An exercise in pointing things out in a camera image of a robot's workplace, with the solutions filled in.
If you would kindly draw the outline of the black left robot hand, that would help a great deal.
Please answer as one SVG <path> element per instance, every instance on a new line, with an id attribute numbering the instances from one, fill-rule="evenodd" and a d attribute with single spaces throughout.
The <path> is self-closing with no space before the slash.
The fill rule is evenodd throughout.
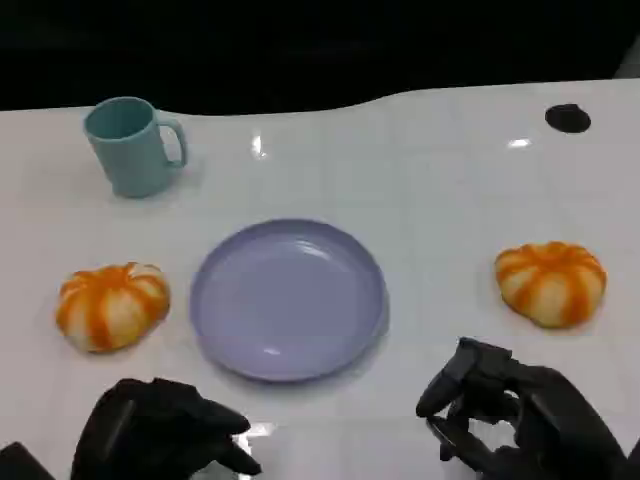
<path id="1" fill-rule="evenodd" d="M 79 438 L 73 479 L 189 479 L 212 463 L 249 476 L 261 465 L 234 441 L 242 414 L 189 384 L 125 378 L 102 394 Z"/>

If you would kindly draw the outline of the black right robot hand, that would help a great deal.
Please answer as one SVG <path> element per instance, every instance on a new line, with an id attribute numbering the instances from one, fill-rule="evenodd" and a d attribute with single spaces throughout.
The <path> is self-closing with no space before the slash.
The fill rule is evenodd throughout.
<path id="1" fill-rule="evenodd" d="M 635 479 L 635 459 L 559 371 L 462 337 L 416 414 L 482 479 Z"/>

